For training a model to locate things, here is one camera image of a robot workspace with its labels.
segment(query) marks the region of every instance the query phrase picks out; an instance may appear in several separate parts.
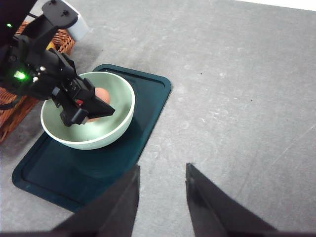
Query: gray floor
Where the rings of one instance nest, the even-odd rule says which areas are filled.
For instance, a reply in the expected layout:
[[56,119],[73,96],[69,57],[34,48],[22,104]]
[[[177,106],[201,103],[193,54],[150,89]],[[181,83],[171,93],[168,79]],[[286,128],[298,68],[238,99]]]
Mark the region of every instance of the gray floor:
[[[275,227],[316,232],[316,13],[230,0],[69,2],[92,27],[72,55],[79,73],[111,63],[173,83],[139,161],[133,236],[194,236],[186,162]],[[10,180],[42,133],[39,109],[1,146],[2,231],[49,230],[71,214]]]

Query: light green bowl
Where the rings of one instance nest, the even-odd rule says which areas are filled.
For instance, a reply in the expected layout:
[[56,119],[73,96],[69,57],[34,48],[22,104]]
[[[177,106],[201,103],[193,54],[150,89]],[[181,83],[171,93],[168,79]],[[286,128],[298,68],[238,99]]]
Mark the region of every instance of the light green bowl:
[[95,87],[108,90],[114,114],[94,122],[66,127],[59,117],[62,108],[56,108],[52,100],[47,100],[41,109],[41,124],[49,136],[66,146],[81,150],[107,146],[124,134],[132,120],[135,107],[133,88],[113,73],[91,72],[80,76],[88,78]]

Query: wicker basket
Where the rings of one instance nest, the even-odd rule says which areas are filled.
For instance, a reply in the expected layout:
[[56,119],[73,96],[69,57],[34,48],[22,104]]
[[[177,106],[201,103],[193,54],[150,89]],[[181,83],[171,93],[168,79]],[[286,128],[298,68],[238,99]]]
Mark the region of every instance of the wicker basket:
[[[27,26],[28,22],[23,22],[17,34],[20,34]],[[58,30],[52,42],[59,52],[71,54],[75,41],[68,35],[66,30]],[[13,101],[16,95],[0,88],[0,104],[7,104]],[[0,143],[16,128],[24,119],[28,112],[37,104],[38,100],[30,96],[22,96],[21,100],[13,109],[0,110]]]

